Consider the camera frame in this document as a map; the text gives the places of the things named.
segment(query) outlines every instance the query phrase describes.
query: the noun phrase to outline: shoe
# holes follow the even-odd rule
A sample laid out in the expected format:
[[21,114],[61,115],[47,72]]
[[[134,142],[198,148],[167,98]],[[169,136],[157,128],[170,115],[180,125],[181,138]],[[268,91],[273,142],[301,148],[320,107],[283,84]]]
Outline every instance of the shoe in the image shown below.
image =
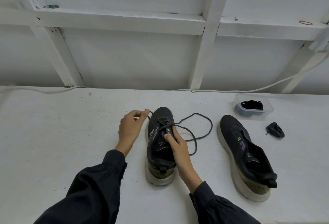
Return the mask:
[[230,155],[231,174],[237,190],[252,201],[266,201],[271,188],[277,187],[277,174],[262,148],[251,142],[248,131],[230,115],[221,118],[217,133]]
[[165,186],[174,180],[175,160],[170,144],[164,135],[174,137],[172,126],[174,117],[167,107],[160,107],[152,114],[146,128],[147,162],[146,177],[150,183],[157,186]]

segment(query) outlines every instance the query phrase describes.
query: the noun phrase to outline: clear plastic box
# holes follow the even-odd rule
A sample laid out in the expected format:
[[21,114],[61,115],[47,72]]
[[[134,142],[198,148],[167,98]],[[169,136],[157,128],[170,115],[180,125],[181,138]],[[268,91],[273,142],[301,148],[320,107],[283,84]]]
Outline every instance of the clear plastic box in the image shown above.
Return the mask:
[[[260,101],[263,105],[263,110],[251,110],[244,108],[241,103],[245,101]],[[250,119],[263,119],[268,114],[274,111],[273,106],[267,100],[266,97],[259,95],[250,95],[244,93],[237,93],[232,103],[235,113],[239,117],[250,118]]]

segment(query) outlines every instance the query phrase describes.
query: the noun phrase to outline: purple logo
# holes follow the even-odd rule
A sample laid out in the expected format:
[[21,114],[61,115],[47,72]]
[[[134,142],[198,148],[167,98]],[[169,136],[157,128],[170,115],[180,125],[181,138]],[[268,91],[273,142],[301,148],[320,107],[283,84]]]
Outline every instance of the purple logo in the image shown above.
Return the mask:
[[241,141],[240,145],[242,146],[242,150],[245,150],[246,145],[245,145],[245,143],[243,141]]

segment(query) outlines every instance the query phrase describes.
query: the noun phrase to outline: black sleeve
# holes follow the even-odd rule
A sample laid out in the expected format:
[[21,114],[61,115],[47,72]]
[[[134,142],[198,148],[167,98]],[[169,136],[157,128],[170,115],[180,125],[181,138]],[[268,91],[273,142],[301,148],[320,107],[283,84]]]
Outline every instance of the black sleeve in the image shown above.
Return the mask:
[[215,195],[204,181],[190,194],[201,224],[260,224],[246,211],[229,200]]
[[66,197],[48,208],[35,224],[115,223],[126,167],[121,152],[108,151],[102,164],[81,170]]

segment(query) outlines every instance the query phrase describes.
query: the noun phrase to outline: white tabletop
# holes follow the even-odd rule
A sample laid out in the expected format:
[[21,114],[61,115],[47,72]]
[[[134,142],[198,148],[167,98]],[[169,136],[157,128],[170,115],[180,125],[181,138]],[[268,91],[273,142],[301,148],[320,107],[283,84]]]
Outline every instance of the white tabletop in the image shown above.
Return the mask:
[[[329,96],[265,94],[274,112],[263,121],[241,120],[278,174],[278,188],[269,200],[255,203],[235,189],[228,154],[216,134],[220,118],[234,115],[234,95],[82,88],[54,95],[26,90],[0,94],[0,222],[33,223],[65,197],[81,169],[101,163],[115,147],[124,114],[161,106],[171,109],[176,122],[198,112],[214,123],[210,135],[198,140],[191,160],[216,194],[262,223],[329,222]],[[284,139],[265,135],[271,122],[282,127]],[[167,187],[146,181],[145,126],[126,158],[117,223],[197,223],[179,176]],[[199,116],[182,126],[195,136],[210,127]],[[194,151],[193,142],[189,148]]]

